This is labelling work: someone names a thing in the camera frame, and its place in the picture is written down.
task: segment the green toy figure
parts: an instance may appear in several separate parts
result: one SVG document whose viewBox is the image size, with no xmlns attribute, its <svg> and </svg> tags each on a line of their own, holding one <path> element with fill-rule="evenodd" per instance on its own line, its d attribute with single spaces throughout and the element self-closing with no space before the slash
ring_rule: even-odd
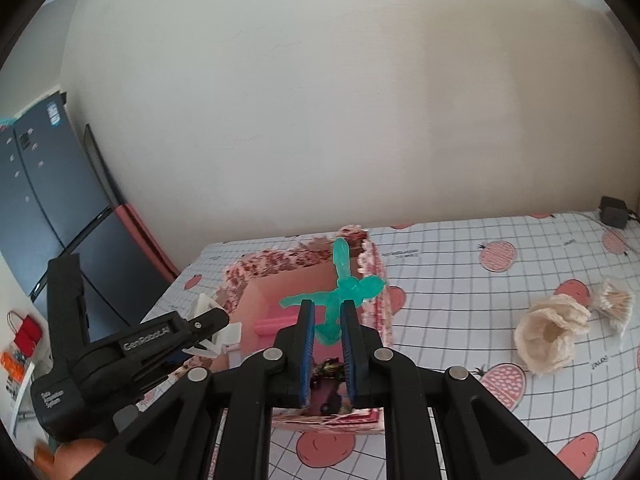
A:
<svg viewBox="0 0 640 480">
<path fill-rule="evenodd" d="M 334 242 L 334 265 L 338 274 L 337 288 L 331 292 L 312 292 L 298 294 L 280 300 L 280 306 L 299 305 L 302 300 L 311 300 L 317 305 L 324 305 L 324 323 L 316 325 L 316 339 L 320 344 L 332 346 L 340 341 L 340 306 L 343 301 L 353 300 L 356 308 L 364 300 L 375 298 L 385 286 L 379 276 L 366 276 L 359 280 L 351 275 L 349 268 L 349 246 L 344 238 L 336 238 Z"/>
</svg>

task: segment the open box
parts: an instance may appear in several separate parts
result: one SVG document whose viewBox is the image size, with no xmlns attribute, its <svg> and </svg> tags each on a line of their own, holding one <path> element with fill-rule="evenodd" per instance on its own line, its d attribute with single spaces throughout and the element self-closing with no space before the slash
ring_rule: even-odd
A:
<svg viewBox="0 0 640 480">
<path fill-rule="evenodd" d="M 336 237 L 347 241 L 352 276 L 362 278 L 377 275 L 386 282 L 386 272 L 376 246 L 359 226 L 342 228 Z M 242 323 L 240 352 L 246 358 L 255 351 L 269 348 L 279 329 L 295 324 L 298 306 L 282 308 L 279 301 L 288 296 L 334 290 L 337 275 L 332 261 L 334 238 L 315 238 L 311 242 L 288 250 L 270 249 L 246 254 L 226 267 L 224 283 L 218 287 L 215 299 L 229 314 L 230 322 Z M 358 310 L 360 322 L 378 331 L 385 346 L 391 346 L 391 294 L 388 285 L 372 300 L 365 300 Z M 324 306 L 316 306 L 316 323 L 324 321 Z M 337 357 L 342 361 L 342 346 L 314 343 L 314 361 L 321 363 Z M 228 356 L 215 359 L 194 357 L 178 371 L 206 366 L 212 371 L 228 368 Z M 314 396 L 330 390 L 321 387 L 312 391 L 312 407 L 318 404 Z M 323 431 L 328 433 L 369 433 L 383 431 L 382 410 L 354 410 L 344 415 L 305 415 L 300 410 L 274 412 L 274 426 L 287 430 Z"/>
</svg>

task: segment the metal screw head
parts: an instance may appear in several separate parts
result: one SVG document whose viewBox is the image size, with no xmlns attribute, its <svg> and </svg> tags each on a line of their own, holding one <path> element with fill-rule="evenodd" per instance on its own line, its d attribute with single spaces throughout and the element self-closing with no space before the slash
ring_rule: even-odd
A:
<svg viewBox="0 0 640 480">
<path fill-rule="evenodd" d="M 282 350 L 279 348 L 267 348 L 264 352 L 262 352 L 262 357 L 267 359 L 267 361 L 277 361 L 282 357 Z"/>
<path fill-rule="evenodd" d="M 464 381 L 469 377 L 469 372 L 463 366 L 452 366 L 449 368 L 449 375 L 457 381 Z"/>
<path fill-rule="evenodd" d="M 389 361 L 394 356 L 394 351 L 391 348 L 378 348 L 373 352 L 373 357 L 378 361 Z"/>
<path fill-rule="evenodd" d="M 200 381 L 203 381 L 204 379 L 207 378 L 207 371 L 201 366 L 197 368 L 192 368 L 191 370 L 189 370 L 187 377 L 189 378 L 190 381 L 193 381 L 194 383 L 199 383 Z"/>
</svg>

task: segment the white sheet with black grid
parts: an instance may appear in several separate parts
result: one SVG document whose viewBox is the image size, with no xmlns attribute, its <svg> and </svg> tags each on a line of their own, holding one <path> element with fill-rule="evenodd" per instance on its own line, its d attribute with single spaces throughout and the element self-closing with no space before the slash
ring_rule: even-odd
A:
<svg viewBox="0 0 640 480">
<path fill-rule="evenodd" d="M 594 213 L 586 215 L 596 218 Z M 521 364 L 514 350 L 513 329 L 531 303 L 552 294 L 560 283 L 575 279 L 591 288 L 603 276 L 615 276 L 640 290 L 640 259 L 634 252 L 640 251 L 640 226 L 632 222 L 624 230 L 632 249 L 622 254 L 606 250 L 605 232 L 584 214 L 574 213 L 371 229 L 389 284 L 401 287 L 407 296 L 394 316 L 396 349 L 418 365 L 435 370 L 452 365 L 489 370 L 503 363 Z M 212 294 L 222 282 L 223 267 L 246 253 L 285 249 L 319 235 L 207 246 L 147 319 L 169 310 L 187 314 L 201 292 Z M 517 250 L 513 265 L 504 272 L 489 272 L 479 263 L 479 246 L 496 240 L 510 242 Z M 187 280 L 197 274 L 202 275 L 198 285 L 184 290 Z M 640 436 L 638 309 L 622 341 L 597 313 L 589 328 L 578 339 L 571 365 L 543 377 L 526 372 L 526 389 L 513 413 L 554 453 L 575 437 L 593 433 L 598 451 L 584 477 L 609 480 Z M 167 387 L 163 385 L 158 393 Z M 358 436 L 354 451 L 328 468 L 303 465 L 295 453 L 299 436 L 273 431 L 271 480 L 385 478 L 381 435 Z"/>
</svg>

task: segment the gray refrigerator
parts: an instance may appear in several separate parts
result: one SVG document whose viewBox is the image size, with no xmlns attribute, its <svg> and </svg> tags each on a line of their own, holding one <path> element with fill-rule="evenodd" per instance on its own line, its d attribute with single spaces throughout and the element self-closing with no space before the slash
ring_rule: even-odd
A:
<svg viewBox="0 0 640 480">
<path fill-rule="evenodd" d="M 0 252 L 38 311 L 47 317 L 48 261 L 77 253 L 91 340 L 139 323 L 170 279 L 114 213 L 62 95 L 2 128 L 0 150 Z"/>
</svg>

